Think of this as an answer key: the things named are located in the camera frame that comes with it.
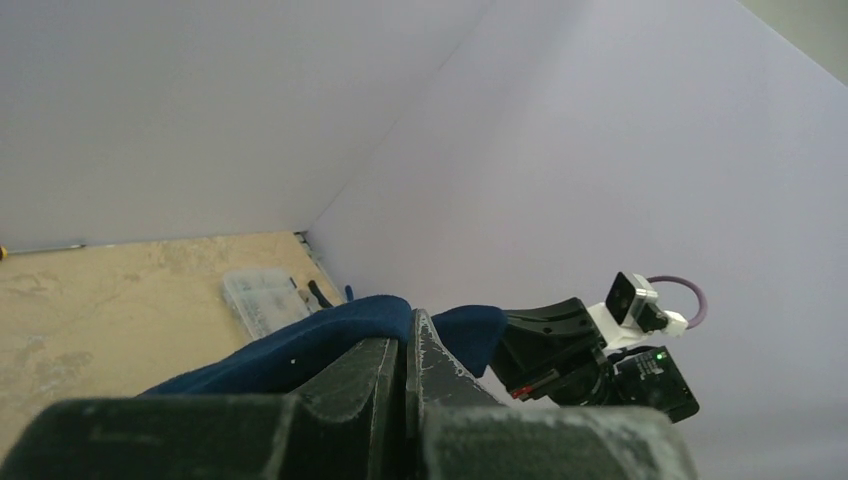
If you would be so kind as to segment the navy blue t-shirt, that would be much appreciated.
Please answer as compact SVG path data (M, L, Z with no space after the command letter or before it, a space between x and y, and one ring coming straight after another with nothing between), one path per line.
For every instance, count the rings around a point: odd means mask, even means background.
M487 305L456 307L431 320L444 346L477 378L484 374L508 325L502 309ZM360 298L321 310L142 394L288 393L364 339L388 338L405 345L413 324L414 309L401 297Z

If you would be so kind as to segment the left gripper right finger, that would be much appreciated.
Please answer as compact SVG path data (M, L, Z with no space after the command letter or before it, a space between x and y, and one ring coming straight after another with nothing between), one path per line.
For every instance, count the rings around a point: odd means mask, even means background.
M499 401L413 313L405 386L416 479L694 479L694 460L646 407L524 409Z

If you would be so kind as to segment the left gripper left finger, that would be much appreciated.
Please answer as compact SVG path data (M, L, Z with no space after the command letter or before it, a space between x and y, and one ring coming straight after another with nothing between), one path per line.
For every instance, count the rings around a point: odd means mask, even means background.
M24 430L5 479L382 479L401 442L399 344L359 342L294 392L77 399Z

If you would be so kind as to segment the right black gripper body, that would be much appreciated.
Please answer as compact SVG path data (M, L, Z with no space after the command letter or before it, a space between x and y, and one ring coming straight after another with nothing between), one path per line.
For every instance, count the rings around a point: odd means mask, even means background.
M507 310L507 326L490 363L514 399L549 398L559 406L618 406L607 346L583 302L570 298Z

